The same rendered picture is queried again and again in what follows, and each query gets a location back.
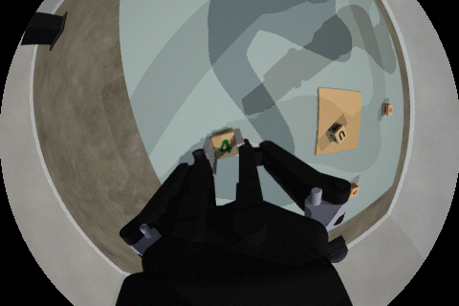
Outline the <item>tan wooden block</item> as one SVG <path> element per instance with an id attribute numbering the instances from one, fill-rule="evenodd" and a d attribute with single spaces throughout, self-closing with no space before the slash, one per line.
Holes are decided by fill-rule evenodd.
<path id="1" fill-rule="evenodd" d="M 232 127 L 213 132 L 211 142 L 218 160 L 239 154 Z"/>
<path id="2" fill-rule="evenodd" d="M 387 116 L 392 115 L 392 104 L 383 103 L 382 104 L 382 113 L 387 115 Z"/>
<path id="3" fill-rule="evenodd" d="M 335 122 L 329 129 L 328 133 L 333 142 L 341 144 L 343 140 L 348 136 L 344 125 Z"/>
<path id="4" fill-rule="evenodd" d="M 359 186 L 357 186 L 355 183 L 352 183 L 349 197 L 351 198 L 351 197 L 357 195 L 358 190 L 359 190 Z"/>

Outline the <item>tan flat mat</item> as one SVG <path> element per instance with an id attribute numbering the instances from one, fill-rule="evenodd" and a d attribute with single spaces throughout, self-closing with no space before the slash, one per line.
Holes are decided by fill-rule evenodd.
<path id="1" fill-rule="evenodd" d="M 318 118 L 316 154 L 339 152 L 358 147 L 361 125 L 361 93 L 317 88 Z M 344 125 L 347 137 L 341 144 L 333 142 L 328 129 L 335 123 Z"/>

